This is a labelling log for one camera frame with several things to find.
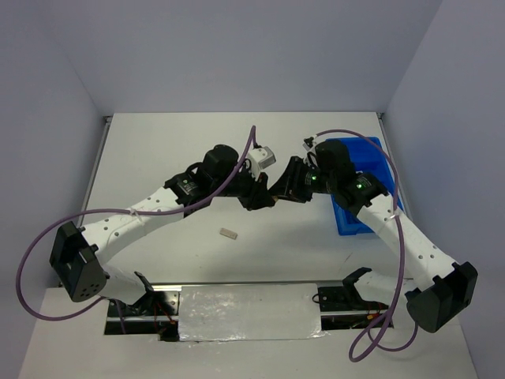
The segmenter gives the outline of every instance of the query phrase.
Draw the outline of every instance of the blue plastic bin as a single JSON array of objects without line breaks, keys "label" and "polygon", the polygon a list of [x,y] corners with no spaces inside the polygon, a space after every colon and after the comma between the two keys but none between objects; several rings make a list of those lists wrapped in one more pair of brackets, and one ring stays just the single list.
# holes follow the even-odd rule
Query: blue plastic bin
[{"label": "blue plastic bin", "polygon": [[[386,158],[378,152],[367,141],[359,137],[338,138],[349,149],[350,159],[356,166],[356,171],[371,172],[378,178],[387,188],[390,193],[393,193],[395,188],[393,177],[389,171]],[[370,139],[382,147],[379,138],[370,137]],[[360,233],[372,233],[372,229],[364,225],[350,212],[340,208],[335,199],[331,197],[335,218],[337,220],[337,228],[340,235],[357,235]],[[398,202],[398,206],[403,209],[402,202]]]}]

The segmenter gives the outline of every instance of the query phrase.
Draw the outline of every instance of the small wooden block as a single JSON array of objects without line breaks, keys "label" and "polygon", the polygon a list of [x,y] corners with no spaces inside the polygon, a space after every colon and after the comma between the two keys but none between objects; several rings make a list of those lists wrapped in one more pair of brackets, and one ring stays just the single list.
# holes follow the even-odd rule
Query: small wooden block
[{"label": "small wooden block", "polygon": [[231,238],[231,239],[237,239],[238,234],[235,233],[234,231],[230,231],[228,229],[225,229],[224,227],[221,228],[219,231],[221,235],[224,235],[225,237]]}]

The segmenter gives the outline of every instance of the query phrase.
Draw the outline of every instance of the white enclosure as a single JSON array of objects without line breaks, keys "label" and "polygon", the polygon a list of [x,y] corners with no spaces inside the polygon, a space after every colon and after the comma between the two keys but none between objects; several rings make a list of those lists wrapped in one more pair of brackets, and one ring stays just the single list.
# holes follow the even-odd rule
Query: white enclosure
[{"label": "white enclosure", "polygon": [[[48,223],[81,209],[103,116],[202,111],[385,112],[413,220],[479,271],[461,316],[477,373],[505,377],[504,25],[499,0],[4,0],[2,377],[17,377],[34,325],[17,265]],[[24,273],[35,308],[56,284],[52,236]]]}]

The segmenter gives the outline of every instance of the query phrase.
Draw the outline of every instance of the gray wall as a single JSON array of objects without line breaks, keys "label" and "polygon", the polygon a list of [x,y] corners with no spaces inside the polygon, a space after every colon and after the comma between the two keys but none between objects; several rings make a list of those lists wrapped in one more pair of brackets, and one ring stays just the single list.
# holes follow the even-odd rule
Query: gray wall
[{"label": "gray wall", "polygon": [[383,111],[440,0],[39,0],[104,114]]},{"label": "gray wall", "polygon": [[[17,265],[43,227],[80,209],[103,123],[33,2],[1,1],[0,56],[0,370],[12,378],[35,323],[17,303]],[[36,309],[50,280],[50,247],[51,237],[24,274]]]},{"label": "gray wall", "polygon": [[480,379],[505,377],[505,2],[443,0],[386,112],[414,219],[477,266],[461,316]]}]

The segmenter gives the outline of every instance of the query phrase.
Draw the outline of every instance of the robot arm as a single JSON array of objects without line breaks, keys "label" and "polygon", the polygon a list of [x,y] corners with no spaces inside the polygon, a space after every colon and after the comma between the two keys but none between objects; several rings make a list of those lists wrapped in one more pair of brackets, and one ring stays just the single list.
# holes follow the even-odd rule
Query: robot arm
[{"label": "robot arm", "polygon": [[[245,166],[219,196],[237,197],[248,210],[273,207],[277,200],[305,203],[313,193],[326,193],[345,210],[355,215],[398,253],[398,231],[392,216],[399,217],[406,243],[406,268],[413,281],[406,280],[403,294],[410,316],[429,332],[435,332],[469,305],[477,272],[470,263],[458,265],[436,248],[419,229],[398,210],[392,215],[392,198],[384,185],[370,173],[356,172],[346,146],[338,141],[313,144],[303,160],[293,156],[281,178],[267,188],[263,169],[275,162],[269,148],[256,146]],[[195,163],[165,182],[150,197],[135,204],[130,215],[116,215],[77,228],[66,223],[58,229],[50,263],[70,298],[82,302],[90,296],[116,298],[134,309],[151,309],[157,294],[139,272],[125,273],[107,262],[126,246],[168,223],[182,220],[221,186],[237,164],[238,154],[225,145],[209,151]],[[169,216],[143,216],[139,212],[176,211],[188,205],[188,212]],[[362,268],[348,276],[344,285],[352,287],[363,300],[389,303],[395,280]]]},{"label": "robot arm", "polygon": [[[140,311],[151,308],[157,294],[139,272],[129,273],[107,263],[120,251],[156,229],[189,216],[209,206],[210,201],[191,211],[168,216],[145,216],[142,212],[176,211],[196,205],[215,191],[237,164],[238,154],[225,145],[209,151],[201,163],[195,163],[130,208],[130,214],[107,217],[77,228],[72,222],[59,227],[50,256],[50,264],[74,302],[93,295],[115,298]],[[263,169],[275,162],[268,147],[249,152],[246,165],[219,196],[237,197],[249,210],[271,207],[275,200],[267,191]]]}]

